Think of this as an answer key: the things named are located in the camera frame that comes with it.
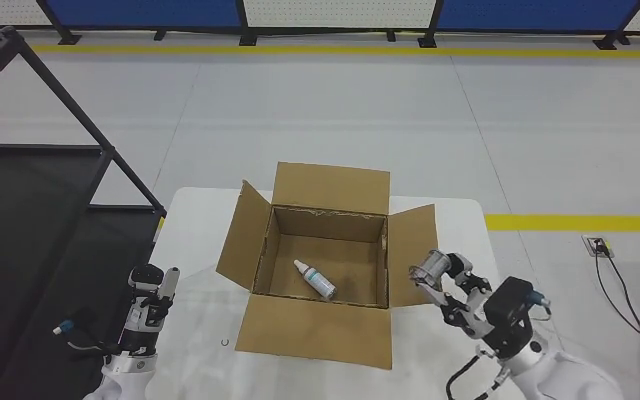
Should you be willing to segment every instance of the blue partition panel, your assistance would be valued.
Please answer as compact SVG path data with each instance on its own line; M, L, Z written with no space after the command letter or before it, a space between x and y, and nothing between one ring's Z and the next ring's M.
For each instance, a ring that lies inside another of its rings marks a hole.
M238 27L235 0L49 0L63 25Z
M636 0L444 0L438 28L613 30Z

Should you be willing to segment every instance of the bottle cap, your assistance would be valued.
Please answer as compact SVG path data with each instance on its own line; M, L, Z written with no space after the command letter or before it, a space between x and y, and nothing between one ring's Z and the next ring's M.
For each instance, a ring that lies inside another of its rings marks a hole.
M301 274L304 274L305 271L309 269L309 266L307 264L299 260L293 260L293 264L295 264L295 266L298 268L298 271L300 271Z

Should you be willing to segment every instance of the white partition panel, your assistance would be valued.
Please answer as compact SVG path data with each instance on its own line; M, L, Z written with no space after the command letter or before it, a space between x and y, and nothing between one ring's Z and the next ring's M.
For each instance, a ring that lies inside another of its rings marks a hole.
M250 27L427 28L435 0L244 0Z
M629 25L624 29L625 31L640 31L640 13L637 13L635 17L629 22Z
M0 0L0 25L51 25L36 0Z

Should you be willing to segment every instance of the black shelf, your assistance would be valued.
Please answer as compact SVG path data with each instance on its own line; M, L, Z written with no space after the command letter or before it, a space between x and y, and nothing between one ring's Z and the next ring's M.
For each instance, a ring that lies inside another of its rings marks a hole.
M0 371L109 161L100 146L0 145Z
M24 38L1 28L0 71L16 55L97 145L0 144L0 397L81 399L100 383L102 358L71 361L52 330L85 308L93 335L118 342L129 273L148 262L166 211ZM111 161L151 205L89 204Z
M117 342L130 306L127 278L148 262L160 218L151 206L89 206L13 353L0 382L3 397L81 399L98 386L102 358L71 361L73 350L51 330L89 307L100 316L94 333Z

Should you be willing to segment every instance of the blue connector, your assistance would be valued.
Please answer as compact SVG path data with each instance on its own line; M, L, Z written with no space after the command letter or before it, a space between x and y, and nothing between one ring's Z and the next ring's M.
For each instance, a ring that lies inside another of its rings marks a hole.
M536 292L535 290L533 290L533 291L531 291L531 293L529 293L529 296L527 296L527 300L531 304L535 304L535 305L542 306L542 307L545 307L545 308L549 307L549 305L551 304L551 302L549 300L547 300L542 293Z
M54 330L53 330L53 334L54 335L59 335L61 333L67 333L70 330L73 329L73 321L70 319L65 319L64 321L62 321L60 323L60 325L58 325Z

